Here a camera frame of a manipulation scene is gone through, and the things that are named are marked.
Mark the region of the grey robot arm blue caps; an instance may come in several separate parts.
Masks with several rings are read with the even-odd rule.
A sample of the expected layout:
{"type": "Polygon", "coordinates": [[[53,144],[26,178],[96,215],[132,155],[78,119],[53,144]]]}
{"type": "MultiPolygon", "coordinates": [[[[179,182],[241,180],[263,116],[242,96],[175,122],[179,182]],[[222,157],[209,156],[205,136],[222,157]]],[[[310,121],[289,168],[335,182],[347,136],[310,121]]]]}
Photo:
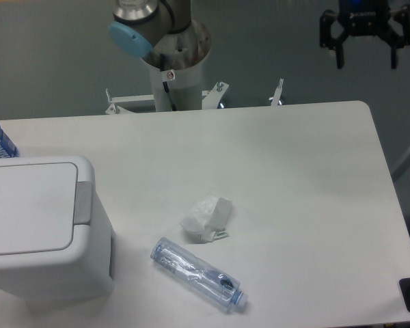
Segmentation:
{"type": "MultiPolygon", "coordinates": [[[[190,1],[116,1],[111,39],[127,54],[155,68],[182,70],[204,60],[211,48],[205,26],[191,18],[190,1]]],[[[340,1],[338,12],[325,10],[319,18],[319,44],[334,51],[344,65],[343,44],[350,37],[377,36],[397,51],[410,45],[410,4],[391,10],[388,1],[340,1]]]]}

